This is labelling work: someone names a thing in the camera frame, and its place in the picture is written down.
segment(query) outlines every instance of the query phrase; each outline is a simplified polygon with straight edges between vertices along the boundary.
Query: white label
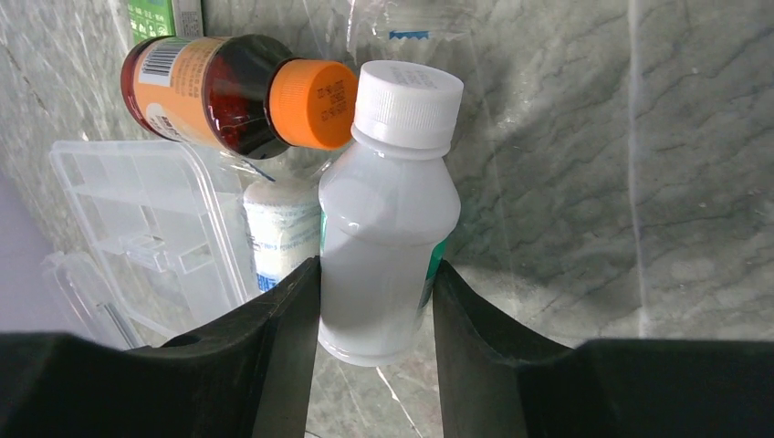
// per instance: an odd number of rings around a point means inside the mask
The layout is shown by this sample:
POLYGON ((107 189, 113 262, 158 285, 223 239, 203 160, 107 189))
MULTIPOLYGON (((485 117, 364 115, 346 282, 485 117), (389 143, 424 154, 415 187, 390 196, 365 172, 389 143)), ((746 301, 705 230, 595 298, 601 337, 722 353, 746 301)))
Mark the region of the white label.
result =
POLYGON ((319 206, 271 208, 245 202, 258 286, 266 292, 319 254, 319 206))
POLYGON ((173 2, 174 30, 178 37, 198 38, 204 35, 201 0, 173 2))
POLYGON ((138 82, 169 87, 172 84, 174 61, 188 43, 189 41, 180 38, 164 39, 142 61, 138 82))

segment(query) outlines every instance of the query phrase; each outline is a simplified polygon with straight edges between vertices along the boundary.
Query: gray marble surface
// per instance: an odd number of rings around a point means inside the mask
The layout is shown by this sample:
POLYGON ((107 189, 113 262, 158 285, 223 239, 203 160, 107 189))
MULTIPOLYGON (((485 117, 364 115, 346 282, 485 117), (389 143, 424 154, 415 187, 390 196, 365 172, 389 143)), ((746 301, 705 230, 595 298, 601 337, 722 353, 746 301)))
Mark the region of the gray marble surface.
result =
MULTIPOLYGON (((205 0, 204 12, 209 35, 462 78, 447 165, 463 210, 447 258, 519 321, 570 345, 774 339, 774 3, 411 4, 205 0), (416 21, 428 14, 448 19, 416 21), (430 39, 388 38, 412 26, 430 39)), ((128 35, 120 0, 0 3, 0 164, 57 249, 85 242, 51 143, 145 136, 120 98, 128 35)), ((377 370, 319 349, 308 429, 442 436, 430 322, 377 370)))

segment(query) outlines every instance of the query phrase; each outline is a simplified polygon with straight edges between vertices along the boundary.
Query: orange label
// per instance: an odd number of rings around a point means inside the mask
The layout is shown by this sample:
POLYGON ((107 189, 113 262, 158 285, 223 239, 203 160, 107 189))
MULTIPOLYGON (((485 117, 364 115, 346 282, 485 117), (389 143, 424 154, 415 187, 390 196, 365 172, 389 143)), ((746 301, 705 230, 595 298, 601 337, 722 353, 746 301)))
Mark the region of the orange label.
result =
POLYGON ((204 111, 204 75, 224 38, 165 38, 148 46, 134 69, 142 116, 161 135, 223 149, 204 111))

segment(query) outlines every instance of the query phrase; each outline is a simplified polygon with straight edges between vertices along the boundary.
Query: barcode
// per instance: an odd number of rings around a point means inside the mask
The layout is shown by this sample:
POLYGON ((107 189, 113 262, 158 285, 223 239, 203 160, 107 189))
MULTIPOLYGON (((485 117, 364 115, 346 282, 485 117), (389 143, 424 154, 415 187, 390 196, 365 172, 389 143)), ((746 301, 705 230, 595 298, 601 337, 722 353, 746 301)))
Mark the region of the barcode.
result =
POLYGON ((179 38, 167 38, 162 41, 142 62, 138 82, 169 87, 172 83, 174 61, 188 43, 190 41, 179 38))

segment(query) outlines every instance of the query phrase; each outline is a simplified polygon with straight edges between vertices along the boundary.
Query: white plastic bottle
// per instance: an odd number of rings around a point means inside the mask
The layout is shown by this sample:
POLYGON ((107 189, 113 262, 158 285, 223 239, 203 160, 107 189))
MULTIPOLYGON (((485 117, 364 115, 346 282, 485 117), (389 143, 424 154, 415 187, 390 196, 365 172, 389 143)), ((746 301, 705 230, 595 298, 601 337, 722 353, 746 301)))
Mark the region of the white plastic bottle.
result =
POLYGON ((443 157, 462 91, 458 78, 427 66, 361 68, 355 142, 319 187, 319 342, 340 360, 385 365, 413 345, 460 213, 443 157))

